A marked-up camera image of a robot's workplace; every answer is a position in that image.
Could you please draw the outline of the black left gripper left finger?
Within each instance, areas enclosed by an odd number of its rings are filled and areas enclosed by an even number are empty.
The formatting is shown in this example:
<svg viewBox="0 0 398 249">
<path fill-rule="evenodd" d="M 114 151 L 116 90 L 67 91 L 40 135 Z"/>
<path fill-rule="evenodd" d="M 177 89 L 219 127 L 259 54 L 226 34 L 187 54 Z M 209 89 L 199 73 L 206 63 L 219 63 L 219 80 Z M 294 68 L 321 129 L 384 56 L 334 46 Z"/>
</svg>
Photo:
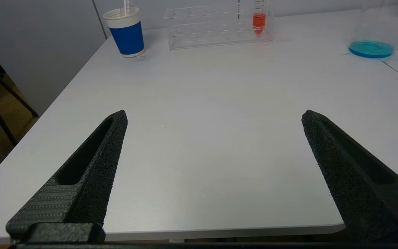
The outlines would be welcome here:
<svg viewBox="0 0 398 249">
<path fill-rule="evenodd" d="M 37 223 L 103 225 L 127 125 L 124 110 L 106 117 L 7 222 L 11 239 Z"/>
</svg>

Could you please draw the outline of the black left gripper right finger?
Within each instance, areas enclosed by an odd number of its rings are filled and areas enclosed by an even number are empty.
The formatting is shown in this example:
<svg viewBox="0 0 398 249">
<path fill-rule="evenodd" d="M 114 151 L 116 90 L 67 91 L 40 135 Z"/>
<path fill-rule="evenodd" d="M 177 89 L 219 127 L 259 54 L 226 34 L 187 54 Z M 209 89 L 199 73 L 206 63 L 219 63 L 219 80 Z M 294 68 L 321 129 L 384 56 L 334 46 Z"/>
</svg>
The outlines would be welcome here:
<svg viewBox="0 0 398 249">
<path fill-rule="evenodd" d="M 324 115 L 301 122 L 352 239 L 398 242 L 398 175 Z"/>
</svg>

